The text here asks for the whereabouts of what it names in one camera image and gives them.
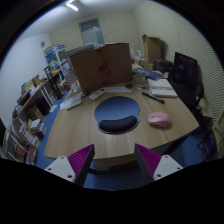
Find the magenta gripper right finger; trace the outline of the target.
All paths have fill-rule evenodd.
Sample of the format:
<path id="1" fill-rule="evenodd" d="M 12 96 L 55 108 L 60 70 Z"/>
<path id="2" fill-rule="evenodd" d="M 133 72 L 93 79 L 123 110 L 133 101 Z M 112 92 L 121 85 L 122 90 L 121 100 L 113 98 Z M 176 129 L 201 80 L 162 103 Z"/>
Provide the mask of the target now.
<path id="1" fill-rule="evenodd" d="M 134 155 L 142 176 L 149 182 L 160 180 L 182 169 L 169 155 L 159 155 L 151 149 L 135 144 Z"/>

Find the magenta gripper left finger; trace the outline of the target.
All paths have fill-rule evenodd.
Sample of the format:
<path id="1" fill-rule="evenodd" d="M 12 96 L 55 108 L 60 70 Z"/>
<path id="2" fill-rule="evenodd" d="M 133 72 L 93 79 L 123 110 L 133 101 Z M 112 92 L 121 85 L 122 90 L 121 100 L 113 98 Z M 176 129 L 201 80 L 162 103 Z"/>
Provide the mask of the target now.
<path id="1" fill-rule="evenodd" d="M 59 156 L 45 170 L 76 185 L 83 186 L 94 155 L 94 145 L 91 144 L 68 157 Z"/>

